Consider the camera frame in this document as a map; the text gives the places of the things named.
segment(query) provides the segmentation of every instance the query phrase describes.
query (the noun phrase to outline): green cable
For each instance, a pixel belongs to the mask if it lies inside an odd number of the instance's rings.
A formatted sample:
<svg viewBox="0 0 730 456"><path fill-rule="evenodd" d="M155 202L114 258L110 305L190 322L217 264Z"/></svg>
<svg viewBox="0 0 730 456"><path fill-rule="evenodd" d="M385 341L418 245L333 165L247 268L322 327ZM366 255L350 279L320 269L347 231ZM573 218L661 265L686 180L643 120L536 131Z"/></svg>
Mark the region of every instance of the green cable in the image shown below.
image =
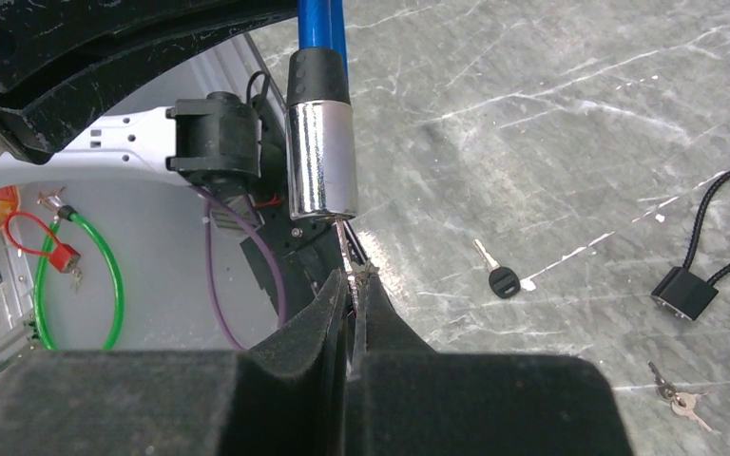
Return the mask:
<svg viewBox="0 0 730 456"><path fill-rule="evenodd" d="M125 320L125 285L122 282L122 275L119 273L119 263L116 261L116 257L113 252L110 251L110 247L107 246L105 239L102 235L96 231L87 220L81 215L73 213L69 219L77 226L83 229L93 240L102 256L105 258L107 263L107 269L110 271L110 276L113 278L113 292L115 307L113 310L113 325L110 327L110 333L107 335L107 340L102 346L103 350L110 350L116 345L116 341L119 339L119 334L122 331L122 323ZM60 229L60 221L55 220L48 226L52 233L57 235L57 231ZM50 253L54 247L54 241L50 236L46 236L46 240L43 242L43 252ZM48 269L48 258L41 256L38 260L37 271L35 272L35 322L37 326L38 336L40 337L43 346L49 350L57 350L54 340L51 338L51 333L48 331L46 321L46 308L44 301L44 289L46 287L46 270Z"/></svg>

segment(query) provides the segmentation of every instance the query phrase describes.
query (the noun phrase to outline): red wire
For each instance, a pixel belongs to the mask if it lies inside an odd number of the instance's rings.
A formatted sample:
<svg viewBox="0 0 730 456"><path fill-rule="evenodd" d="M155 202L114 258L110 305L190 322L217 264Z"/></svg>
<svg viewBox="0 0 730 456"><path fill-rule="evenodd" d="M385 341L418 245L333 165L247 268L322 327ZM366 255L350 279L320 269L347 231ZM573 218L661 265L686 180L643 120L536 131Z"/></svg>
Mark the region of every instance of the red wire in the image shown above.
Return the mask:
<svg viewBox="0 0 730 456"><path fill-rule="evenodd" d="M14 245L16 248L21 249L28 254L37 255L39 257L49 257L51 255L51 253L42 252L40 250L28 249L28 248L24 247L23 245L19 244L18 241L16 241L15 238L12 237L12 233L10 233L10 221L12 220L13 217L18 217L18 216L26 217L27 219L34 221L35 223L40 225L40 227L43 228L44 231L46 231L46 234L49 235L49 237L52 238L52 240L54 240L54 243L60 244L60 239L58 239L54 235L54 233L51 232L51 230L46 226L46 224L42 220L40 220L33 214L30 214L29 212L24 212L24 211L12 212L7 216L7 219L4 220L4 234L7 235L7 239L10 241L10 243L12 245Z"/></svg>
<svg viewBox="0 0 730 456"><path fill-rule="evenodd" d="M260 209L262 207L267 207L267 206L278 206L279 204L281 204L281 200L279 199L279 195L275 194L275 195L273 195L273 198L270 199L269 201L257 203L253 207Z"/></svg>

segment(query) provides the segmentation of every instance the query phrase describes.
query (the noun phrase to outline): marble floor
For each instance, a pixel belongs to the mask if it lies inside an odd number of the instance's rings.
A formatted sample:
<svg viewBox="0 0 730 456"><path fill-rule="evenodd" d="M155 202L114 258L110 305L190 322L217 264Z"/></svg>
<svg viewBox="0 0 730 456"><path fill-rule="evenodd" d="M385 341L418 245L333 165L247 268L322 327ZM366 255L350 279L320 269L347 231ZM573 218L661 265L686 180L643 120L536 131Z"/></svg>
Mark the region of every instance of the marble floor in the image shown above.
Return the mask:
<svg viewBox="0 0 730 456"><path fill-rule="evenodd" d="M362 215L399 313L452 352L595 363L639 455L730 454L730 276L696 322L649 293L730 169L730 0L347 0ZM254 33L280 86L294 22ZM730 261L730 184L693 271ZM480 239L525 278L498 300ZM646 362L712 390L707 433Z"/></svg>

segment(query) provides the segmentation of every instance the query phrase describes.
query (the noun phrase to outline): black cable lock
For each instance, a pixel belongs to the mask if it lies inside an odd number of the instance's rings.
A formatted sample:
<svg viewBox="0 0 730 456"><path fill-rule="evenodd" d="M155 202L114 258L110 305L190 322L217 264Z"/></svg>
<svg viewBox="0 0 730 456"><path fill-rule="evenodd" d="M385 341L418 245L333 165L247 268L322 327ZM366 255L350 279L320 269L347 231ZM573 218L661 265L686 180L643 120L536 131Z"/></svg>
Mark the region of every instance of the black cable lock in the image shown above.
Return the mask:
<svg viewBox="0 0 730 456"><path fill-rule="evenodd" d="M715 196L715 193L729 180L730 171L715 180L715 183L706 191L706 195L701 200L701 205L695 218L695 226L693 227L692 237L690 238L690 247L687 251L687 258L684 259L683 266L676 266L670 270L670 273L651 292L651 297L657 303L675 311L676 316L691 320L698 319L703 310L712 302L712 299L718 295L715 284L730 273L730 263L706 281L689 271L696 251L698 251L701 226L703 225L703 219L706 216L706 209L709 207L709 202Z"/></svg>

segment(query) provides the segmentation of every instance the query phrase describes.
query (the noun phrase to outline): black key head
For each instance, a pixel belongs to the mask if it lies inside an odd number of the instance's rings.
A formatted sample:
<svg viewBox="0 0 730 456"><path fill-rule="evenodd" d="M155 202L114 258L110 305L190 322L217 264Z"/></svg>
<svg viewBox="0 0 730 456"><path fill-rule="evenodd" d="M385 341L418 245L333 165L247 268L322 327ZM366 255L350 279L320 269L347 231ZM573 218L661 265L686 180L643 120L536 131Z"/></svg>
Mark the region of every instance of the black key head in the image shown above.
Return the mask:
<svg viewBox="0 0 730 456"><path fill-rule="evenodd" d="M489 285L494 294L503 299L508 299L522 291L519 276L511 268L506 268L505 266L500 266L491 271Z"/></svg>

